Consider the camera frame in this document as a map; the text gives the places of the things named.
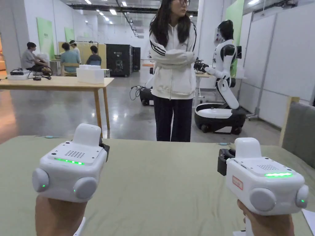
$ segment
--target long black hair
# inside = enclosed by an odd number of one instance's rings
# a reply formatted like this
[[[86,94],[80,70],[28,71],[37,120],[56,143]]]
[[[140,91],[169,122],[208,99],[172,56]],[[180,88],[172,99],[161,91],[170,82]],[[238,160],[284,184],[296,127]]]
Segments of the long black hair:
[[[150,34],[154,34],[157,42],[166,47],[169,41],[169,23],[171,21],[171,3],[173,0],[162,0],[160,9],[150,24]],[[189,15],[179,18],[178,20],[178,40],[184,43],[190,32],[191,21]]]

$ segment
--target green tabletop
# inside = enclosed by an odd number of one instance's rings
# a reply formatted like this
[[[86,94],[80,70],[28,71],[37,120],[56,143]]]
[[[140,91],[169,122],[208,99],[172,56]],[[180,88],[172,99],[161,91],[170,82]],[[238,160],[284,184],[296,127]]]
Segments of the green tabletop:
[[[20,136],[0,145],[1,236],[34,236],[36,193],[31,183],[39,159],[65,139]],[[109,160],[88,203],[84,236],[232,236],[243,230],[236,197],[217,173],[215,143],[161,143],[104,139]],[[301,173],[315,211],[315,170],[276,146],[263,155]],[[293,215],[295,235],[312,233],[302,213]]]

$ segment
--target hand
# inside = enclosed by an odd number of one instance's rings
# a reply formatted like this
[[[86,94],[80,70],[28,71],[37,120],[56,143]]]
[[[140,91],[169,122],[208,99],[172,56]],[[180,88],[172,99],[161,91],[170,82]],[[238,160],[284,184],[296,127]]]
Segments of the hand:
[[[291,215],[261,216],[252,213],[240,200],[237,205],[249,218],[254,236],[294,236]]]
[[[73,236],[82,222],[86,204],[38,196],[35,207],[37,236]]]

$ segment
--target handheld controller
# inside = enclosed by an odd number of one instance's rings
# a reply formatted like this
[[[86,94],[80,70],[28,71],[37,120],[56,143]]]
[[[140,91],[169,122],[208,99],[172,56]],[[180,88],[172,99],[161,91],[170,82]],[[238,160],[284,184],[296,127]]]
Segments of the handheld controller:
[[[100,134],[100,127],[80,124],[72,141],[59,144],[41,158],[32,175],[34,190],[47,198],[89,201],[109,154]]]
[[[299,212],[307,206],[308,186],[302,175],[270,158],[261,156],[254,138],[237,138],[235,151],[221,149],[218,172],[226,175],[226,186],[252,212],[284,215]],[[234,236],[252,236],[246,218],[246,232]]]

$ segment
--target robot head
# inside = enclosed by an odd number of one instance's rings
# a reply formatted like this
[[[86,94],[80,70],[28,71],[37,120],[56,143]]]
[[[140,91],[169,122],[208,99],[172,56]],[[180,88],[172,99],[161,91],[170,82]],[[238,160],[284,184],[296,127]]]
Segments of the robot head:
[[[231,20],[225,20],[219,24],[218,29],[224,41],[233,39],[233,22]]]

